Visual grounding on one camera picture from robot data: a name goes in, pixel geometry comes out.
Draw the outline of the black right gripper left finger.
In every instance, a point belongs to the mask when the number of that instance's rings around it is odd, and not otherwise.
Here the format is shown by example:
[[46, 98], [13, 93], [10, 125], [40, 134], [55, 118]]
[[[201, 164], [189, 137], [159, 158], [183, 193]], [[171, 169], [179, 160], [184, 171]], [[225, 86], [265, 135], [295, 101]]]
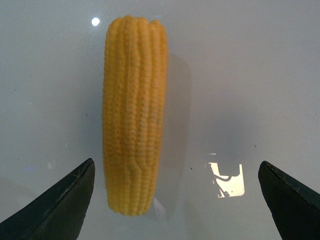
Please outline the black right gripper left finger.
[[89, 158], [27, 206], [1, 222], [2, 240], [76, 240], [93, 194]]

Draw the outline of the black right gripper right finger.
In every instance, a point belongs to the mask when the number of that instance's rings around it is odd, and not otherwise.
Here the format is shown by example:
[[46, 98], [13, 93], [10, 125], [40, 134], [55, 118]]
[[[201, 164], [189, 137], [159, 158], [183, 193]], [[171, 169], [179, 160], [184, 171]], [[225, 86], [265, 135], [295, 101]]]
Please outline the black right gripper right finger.
[[258, 180], [264, 200], [283, 240], [320, 238], [320, 194], [263, 161]]

